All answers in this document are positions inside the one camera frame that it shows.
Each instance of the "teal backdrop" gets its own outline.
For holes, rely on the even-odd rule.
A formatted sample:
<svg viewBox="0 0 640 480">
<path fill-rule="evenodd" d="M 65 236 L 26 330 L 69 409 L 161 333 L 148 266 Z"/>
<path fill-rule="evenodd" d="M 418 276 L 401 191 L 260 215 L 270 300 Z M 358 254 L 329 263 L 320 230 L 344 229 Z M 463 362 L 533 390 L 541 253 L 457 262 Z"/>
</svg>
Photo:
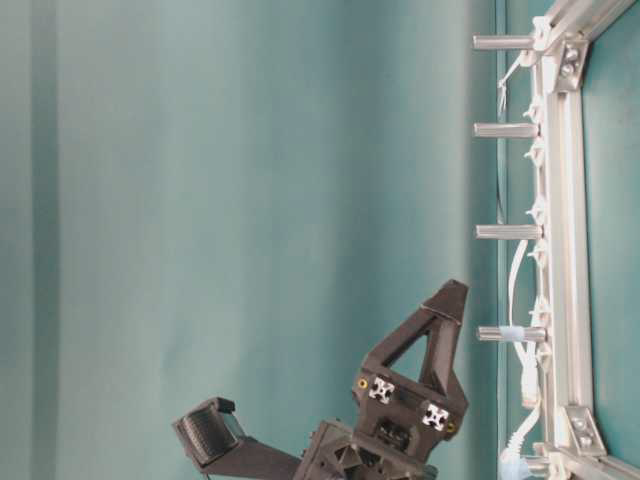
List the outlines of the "teal backdrop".
<svg viewBox="0 0 640 480">
<path fill-rule="evenodd" d="M 493 1 L 5 0 L 0 472 L 196 479 L 170 422 L 237 401 L 299 454 L 450 277 L 471 407 L 431 460 L 493 478 Z"/>
</svg>

